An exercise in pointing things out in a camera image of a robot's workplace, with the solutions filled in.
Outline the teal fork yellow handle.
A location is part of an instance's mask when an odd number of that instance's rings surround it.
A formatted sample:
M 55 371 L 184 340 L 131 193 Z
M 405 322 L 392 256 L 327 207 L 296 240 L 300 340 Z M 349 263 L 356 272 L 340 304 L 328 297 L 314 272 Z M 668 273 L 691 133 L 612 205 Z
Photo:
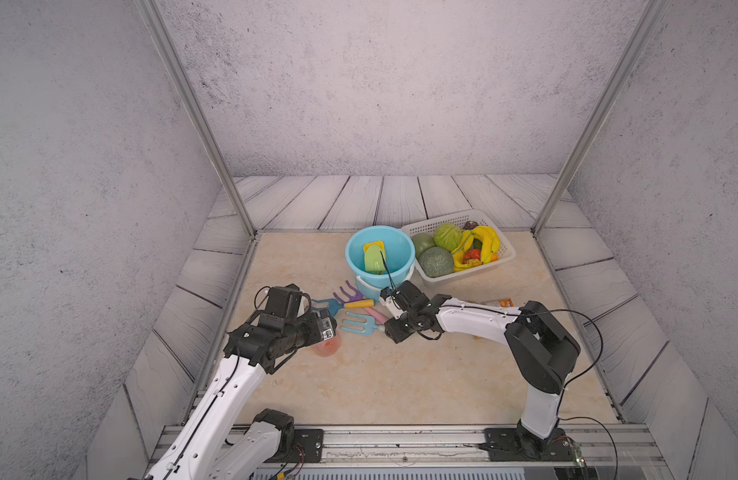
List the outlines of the teal fork yellow handle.
M 335 317 L 337 313 L 342 309 L 356 309 L 356 308 L 373 308 L 375 302 L 373 299 L 358 300 L 352 302 L 340 302 L 335 298 L 313 300 L 313 306 L 317 310 L 327 310 L 332 317 Z

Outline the light blue fork white handle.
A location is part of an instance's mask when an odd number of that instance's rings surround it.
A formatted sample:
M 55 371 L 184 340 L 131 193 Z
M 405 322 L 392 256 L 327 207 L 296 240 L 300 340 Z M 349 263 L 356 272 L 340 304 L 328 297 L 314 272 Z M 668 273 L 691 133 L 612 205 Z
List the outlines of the light blue fork white handle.
M 362 336 L 371 336 L 375 332 L 385 332 L 383 324 L 371 315 L 358 314 L 348 311 L 347 318 L 342 322 L 340 328 L 348 333 Z

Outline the green shovel wooden handle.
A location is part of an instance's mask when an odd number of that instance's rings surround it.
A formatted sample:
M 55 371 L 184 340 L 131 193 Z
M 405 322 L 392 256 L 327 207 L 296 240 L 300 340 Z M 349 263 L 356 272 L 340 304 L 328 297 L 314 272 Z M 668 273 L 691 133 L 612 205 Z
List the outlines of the green shovel wooden handle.
M 381 275 L 387 272 L 386 255 L 377 250 L 364 252 L 364 270 L 367 273 Z

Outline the yellow shovel blue-tipped handle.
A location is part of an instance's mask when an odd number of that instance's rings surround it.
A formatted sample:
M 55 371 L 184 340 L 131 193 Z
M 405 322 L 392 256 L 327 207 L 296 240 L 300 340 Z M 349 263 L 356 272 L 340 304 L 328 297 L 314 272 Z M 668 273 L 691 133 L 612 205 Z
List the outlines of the yellow shovel blue-tipped handle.
M 377 240 L 377 241 L 369 242 L 363 245 L 363 251 L 365 253 L 369 251 L 374 251 L 374 250 L 377 250 L 379 252 L 384 252 L 385 251 L 384 242 L 381 240 Z

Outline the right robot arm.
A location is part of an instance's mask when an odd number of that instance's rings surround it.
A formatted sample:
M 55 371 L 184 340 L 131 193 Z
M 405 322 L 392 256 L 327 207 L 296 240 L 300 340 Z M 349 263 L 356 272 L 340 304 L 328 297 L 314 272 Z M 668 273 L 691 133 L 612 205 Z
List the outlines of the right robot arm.
M 445 333 L 461 333 L 507 346 L 528 384 L 516 448 L 529 459 L 541 458 L 558 426 L 565 385 L 581 352 L 550 310 L 536 301 L 500 310 L 444 294 L 428 298 L 410 281 L 383 289 L 380 300 L 391 313 L 385 334 L 396 344 L 414 334 L 438 340 Z

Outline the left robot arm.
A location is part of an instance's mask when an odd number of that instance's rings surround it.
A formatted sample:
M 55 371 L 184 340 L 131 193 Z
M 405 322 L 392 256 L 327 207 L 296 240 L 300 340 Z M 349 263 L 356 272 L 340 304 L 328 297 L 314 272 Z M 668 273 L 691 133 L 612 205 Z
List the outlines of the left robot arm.
M 291 454 L 294 419 L 272 409 L 259 413 L 227 451 L 222 447 L 265 378 L 300 350 L 334 339 L 337 322 L 295 284 L 261 292 L 250 317 L 228 334 L 207 392 L 147 479 L 248 479 L 266 461 L 285 463 Z

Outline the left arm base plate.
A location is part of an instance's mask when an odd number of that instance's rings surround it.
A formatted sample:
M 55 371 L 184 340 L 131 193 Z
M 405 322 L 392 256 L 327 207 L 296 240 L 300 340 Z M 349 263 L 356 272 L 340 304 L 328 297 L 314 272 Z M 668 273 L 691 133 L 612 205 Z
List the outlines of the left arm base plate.
M 282 433 L 276 454 L 267 463 L 315 464 L 323 457 L 323 429 L 294 428 Z

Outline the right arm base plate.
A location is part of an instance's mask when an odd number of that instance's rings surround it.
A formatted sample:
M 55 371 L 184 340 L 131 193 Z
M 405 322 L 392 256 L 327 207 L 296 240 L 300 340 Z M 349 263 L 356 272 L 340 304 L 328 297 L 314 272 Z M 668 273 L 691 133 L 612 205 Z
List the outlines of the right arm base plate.
M 493 427 L 484 430 L 485 441 L 478 448 L 491 462 L 573 462 L 575 449 L 566 432 L 556 428 L 550 437 L 540 438 L 523 426 Z

